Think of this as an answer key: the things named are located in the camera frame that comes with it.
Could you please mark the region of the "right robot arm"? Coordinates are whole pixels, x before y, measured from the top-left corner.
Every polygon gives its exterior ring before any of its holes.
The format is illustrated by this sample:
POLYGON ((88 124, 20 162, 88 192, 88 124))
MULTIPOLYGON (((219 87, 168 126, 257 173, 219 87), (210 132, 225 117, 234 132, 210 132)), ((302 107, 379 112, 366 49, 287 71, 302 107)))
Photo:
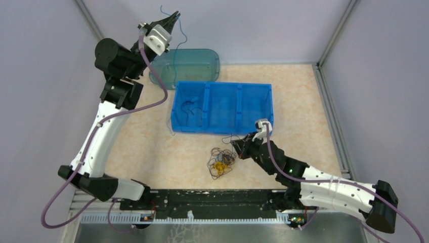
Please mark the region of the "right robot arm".
POLYGON ((240 159, 252 159, 275 181, 287 187, 285 203, 292 209, 320 207, 353 216, 372 229, 394 233, 399 199, 390 183, 360 183, 325 173, 308 163, 286 156, 273 142, 250 133, 232 140, 240 159))

